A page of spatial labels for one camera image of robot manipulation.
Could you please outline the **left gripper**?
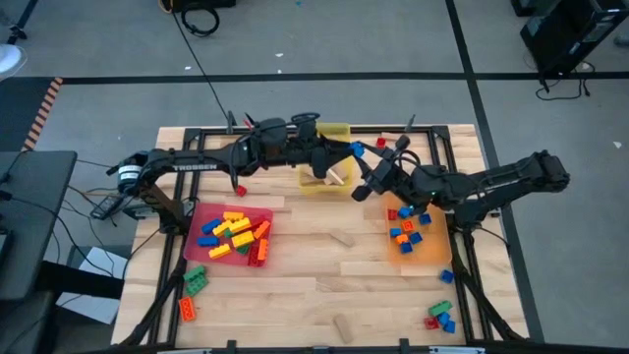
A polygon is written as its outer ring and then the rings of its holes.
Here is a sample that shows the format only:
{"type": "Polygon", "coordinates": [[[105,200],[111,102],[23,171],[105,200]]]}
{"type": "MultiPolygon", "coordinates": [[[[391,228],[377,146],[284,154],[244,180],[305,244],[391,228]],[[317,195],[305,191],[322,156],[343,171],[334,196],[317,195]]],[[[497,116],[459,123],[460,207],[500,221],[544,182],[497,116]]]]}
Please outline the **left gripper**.
{"type": "Polygon", "coordinates": [[[296,165],[307,163],[312,156],[314,177],[324,179],[327,170],[350,156],[348,150],[310,148],[346,148],[351,140],[346,123],[315,123],[312,119],[282,118],[252,121],[247,146],[250,156],[260,165],[296,165]]]}

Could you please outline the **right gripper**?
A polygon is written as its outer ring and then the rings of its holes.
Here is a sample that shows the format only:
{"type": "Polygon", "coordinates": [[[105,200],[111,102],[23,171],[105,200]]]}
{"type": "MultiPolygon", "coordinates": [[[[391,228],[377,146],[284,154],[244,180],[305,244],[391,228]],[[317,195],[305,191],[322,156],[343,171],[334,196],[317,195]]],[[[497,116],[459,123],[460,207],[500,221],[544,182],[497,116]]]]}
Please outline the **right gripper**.
{"type": "MultiPolygon", "coordinates": [[[[399,157],[410,144],[410,139],[406,135],[399,136],[394,141],[393,147],[387,145],[391,139],[385,139],[386,146],[384,149],[377,148],[376,141],[374,146],[366,143],[362,143],[362,145],[366,150],[379,157],[399,157]]],[[[352,198],[356,202],[363,202],[372,192],[380,195],[390,192],[405,204],[413,207],[426,207],[431,202],[430,194],[419,189],[413,178],[392,161],[382,159],[376,168],[372,169],[361,157],[355,156],[354,159],[363,180],[363,184],[356,187],[352,193],[352,198]]]]}

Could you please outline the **yellow translucent plastic bin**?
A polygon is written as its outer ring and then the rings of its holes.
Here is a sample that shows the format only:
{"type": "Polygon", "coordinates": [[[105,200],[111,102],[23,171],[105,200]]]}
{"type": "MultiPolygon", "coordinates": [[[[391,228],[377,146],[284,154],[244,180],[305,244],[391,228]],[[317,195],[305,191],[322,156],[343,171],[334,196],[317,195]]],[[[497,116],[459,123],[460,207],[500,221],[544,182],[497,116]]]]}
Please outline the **yellow translucent plastic bin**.
{"type": "MultiPolygon", "coordinates": [[[[351,129],[345,123],[317,123],[317,131],[328,139],[349,143],[351,129]]],[[[305,194],[346,193],[354,183],[354,159],[347,157],[330,167],[324,179],[317,179],[308,165],[298,167],[298,185],[305,194]]]]}

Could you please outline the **orange translucent plastic bin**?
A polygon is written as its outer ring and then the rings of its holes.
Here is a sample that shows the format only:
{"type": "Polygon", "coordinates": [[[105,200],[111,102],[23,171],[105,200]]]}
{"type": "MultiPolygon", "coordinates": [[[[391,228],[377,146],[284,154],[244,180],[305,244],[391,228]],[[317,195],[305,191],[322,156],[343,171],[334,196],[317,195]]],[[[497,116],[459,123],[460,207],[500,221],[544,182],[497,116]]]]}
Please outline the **orange translucent plastic bin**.
{"type": "Polygon", "coordinates": [[[446,225],[445,213],[433,205],[428,205],[424,213],[428,213],[431,217],[431,224],[422,225],[419,216],[410,215],[408,218],[400,218],[398,210],[406,205],[394,195],[388,193],[383,197],[383,209],[385,214],[385,241],[387,246],[387,256],[389,260],[396,265],[413,265],[413,266],[447,266],[452,259],[450,241],[446,225]],[[389,220],[387,211],[395,209],[397,211],[397,219],[389,220]],[[414,223],[414,229],[405,232],[402,229],[402,222],[411,220],[414,223]],[[396,237],[391,238],[389,235],[390,228],[400,228],[402,234],[409,236],[414,232],[419,232],[423,241],[418,244],[412,244],[413,251],[411,253],[402,254],[400,245],[396,242],[396,237]]]}

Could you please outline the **pink translucent plastic bin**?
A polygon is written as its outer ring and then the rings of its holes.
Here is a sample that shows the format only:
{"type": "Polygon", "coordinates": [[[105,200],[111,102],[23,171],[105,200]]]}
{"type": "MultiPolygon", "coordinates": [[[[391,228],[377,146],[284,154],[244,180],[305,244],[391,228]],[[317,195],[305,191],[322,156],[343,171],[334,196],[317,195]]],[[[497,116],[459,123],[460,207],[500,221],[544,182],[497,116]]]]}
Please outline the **pink translucent plastic bin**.
{"type": "MultiPolygon", "coordinates": [[[[223,264],[227,264],[231,266],[248,266],[249,252],[247,252],[245,255],[238,253],[237,249],[232,244],[232,241],[231,241],[232,237],[226,238],[224,237],[224,235],[221,237],[218,237],[220,239],[220,245],[229,244],[231,246],[232,252],[227,256],[224,256],[222,258],[215,259],[215,260],[212,260],[208,255],[208,251],[215,247],[199,247],[197,245],[197,239],[199,237],[214,236],[212,232],[208,235],[204,235],[200,230],[201,227],[215,218],[221,219],[222,222],[226,221],[222,216],[224,211],[243,212],[245,214],[245,217],[248,217],[250,219],[251,223],[260,219],[268,220],[271,223],[271,226],[267,234],[267,237],[264,239],[268,240],[268,254],[269,254],[269,249],[270,249],[270,244],[271,244],[270,242],[271,229],[272,229],[272,221],[273,221],[273,212],[270,209],[259,208],[259,207],[229,206],[229,205],[220,205],[220,204],[199,204],[199,206],[197,207],[193,215],[192,224],[191,224],[190,232],[188,235],[188,240],[186,241],[186,245],[184,248],[184,258],[186,260],[196,261],[200,263],[223,263],[223,264]]],[[[246,232],[246,231],[252,231],[254,233],[254,230],[250,227],[236,234],[233,233],[233,236],[246,232]]],[[[261,239],[259,240],[256,239],[253,243],[259,243],[260,240],[261,239]]]]}

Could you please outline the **black floor equipment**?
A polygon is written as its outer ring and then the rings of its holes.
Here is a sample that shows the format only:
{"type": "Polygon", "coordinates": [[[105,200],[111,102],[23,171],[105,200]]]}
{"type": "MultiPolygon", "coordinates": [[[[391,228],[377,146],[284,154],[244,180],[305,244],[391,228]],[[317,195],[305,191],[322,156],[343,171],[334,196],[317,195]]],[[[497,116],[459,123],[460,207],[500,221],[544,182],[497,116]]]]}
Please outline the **black floor equipment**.
{"type": "Polygon", "coordinates": [[[232,8],[237,0],[157,0],[166,13],[180,13],[185,8],[232,8]]]}

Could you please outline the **black power supply brick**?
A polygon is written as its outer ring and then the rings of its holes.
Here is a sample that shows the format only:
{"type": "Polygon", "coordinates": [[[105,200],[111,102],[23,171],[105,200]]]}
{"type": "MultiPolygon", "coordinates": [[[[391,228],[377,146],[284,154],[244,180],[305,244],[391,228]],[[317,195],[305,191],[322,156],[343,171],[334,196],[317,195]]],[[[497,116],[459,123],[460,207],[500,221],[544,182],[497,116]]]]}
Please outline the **black power supply brick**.
{"type": "Polygon", "coordinates": [[[90,212],[89,215],[91,218],[104,220],[119,207],[122,201],[123,198],[120,196],[107,196],[90,212]]]}

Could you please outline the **black equipment case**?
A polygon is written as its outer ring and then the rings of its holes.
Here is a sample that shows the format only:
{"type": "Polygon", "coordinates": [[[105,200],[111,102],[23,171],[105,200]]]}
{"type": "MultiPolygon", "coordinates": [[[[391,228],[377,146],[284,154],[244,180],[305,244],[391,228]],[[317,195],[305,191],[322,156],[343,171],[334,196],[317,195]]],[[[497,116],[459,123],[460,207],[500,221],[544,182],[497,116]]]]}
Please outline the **black equipment case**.
{"type": "Polygon", "coordinates": [[[563,76],[627,18],[629,0],[535,0],[520,35],[541,75],[563,76]]]}

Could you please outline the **white paper sheet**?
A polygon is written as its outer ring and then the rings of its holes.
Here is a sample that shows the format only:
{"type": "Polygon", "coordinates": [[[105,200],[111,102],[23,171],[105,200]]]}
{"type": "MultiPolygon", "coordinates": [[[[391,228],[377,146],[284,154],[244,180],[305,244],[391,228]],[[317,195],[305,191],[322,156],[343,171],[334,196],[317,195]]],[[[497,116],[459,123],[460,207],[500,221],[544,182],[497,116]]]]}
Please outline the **white paper sheet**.
{"type": "MultiPolygon", "coordinates": [[[[126,258],[97,247],[89,248],[84,254],[87,260],[75,251],[69,260],[69,266],[99,275],[113,275],[119,279],[123,277],[126,258]]],[[[120,301],[64,292],[57,299],[56,305],[100,323],[112,325],[117,317],[120,301]]]]}

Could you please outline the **striped hazard tape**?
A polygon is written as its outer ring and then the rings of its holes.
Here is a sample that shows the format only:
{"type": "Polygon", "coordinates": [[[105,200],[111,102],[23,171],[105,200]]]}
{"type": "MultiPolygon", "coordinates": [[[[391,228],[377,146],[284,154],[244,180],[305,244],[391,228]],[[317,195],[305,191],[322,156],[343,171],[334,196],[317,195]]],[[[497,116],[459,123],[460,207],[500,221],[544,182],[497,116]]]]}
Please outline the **striped hazard tape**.
{"type": "Polygon", "coordinates": [[[62,85],[63,79],[60,77],[55,77],[49,83],[44,97],[37,108],[34,119],[31,122],[21,151],[34,150],[62,85]]]}

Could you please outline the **black desk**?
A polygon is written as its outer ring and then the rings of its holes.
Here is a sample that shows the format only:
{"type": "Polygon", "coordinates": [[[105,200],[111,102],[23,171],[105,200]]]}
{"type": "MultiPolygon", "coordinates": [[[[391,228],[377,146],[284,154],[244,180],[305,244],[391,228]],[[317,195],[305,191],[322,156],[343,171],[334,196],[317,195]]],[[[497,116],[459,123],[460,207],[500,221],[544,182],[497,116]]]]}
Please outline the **black desk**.
{"type": "Polygon", "coordinates": [[[0,192],[12,196],[0,202],[0,227],[11,234],[0,262],[0,301],[21,300],[52,287],[45,277],[59,266],[44,254],[76,160],[70,150],[0,152],[0,176],[10,175],[0,192]]]}

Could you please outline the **white round fan base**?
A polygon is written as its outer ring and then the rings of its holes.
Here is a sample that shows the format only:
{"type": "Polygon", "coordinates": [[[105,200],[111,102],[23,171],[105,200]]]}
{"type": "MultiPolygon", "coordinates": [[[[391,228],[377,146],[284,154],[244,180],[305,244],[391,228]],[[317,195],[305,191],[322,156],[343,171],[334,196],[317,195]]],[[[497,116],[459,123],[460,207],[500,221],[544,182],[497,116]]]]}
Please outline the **white round fan base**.
{"type": "Polygon", "coordinates": [[[16,75],[27,63],[23,48],[14,44],[0,44],[0,82],[16,75]]]}

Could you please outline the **black stand leg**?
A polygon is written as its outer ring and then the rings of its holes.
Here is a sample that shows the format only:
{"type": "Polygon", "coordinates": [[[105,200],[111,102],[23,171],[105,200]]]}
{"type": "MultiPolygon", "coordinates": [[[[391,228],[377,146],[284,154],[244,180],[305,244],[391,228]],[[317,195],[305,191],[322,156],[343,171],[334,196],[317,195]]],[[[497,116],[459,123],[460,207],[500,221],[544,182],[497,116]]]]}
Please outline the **black stand leg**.
{"type": "Polygon", "coordinates": [[[0,0],[0,29],[5,29],[7,44],[26,40],[27,23],[39,0],[0,0]]]}

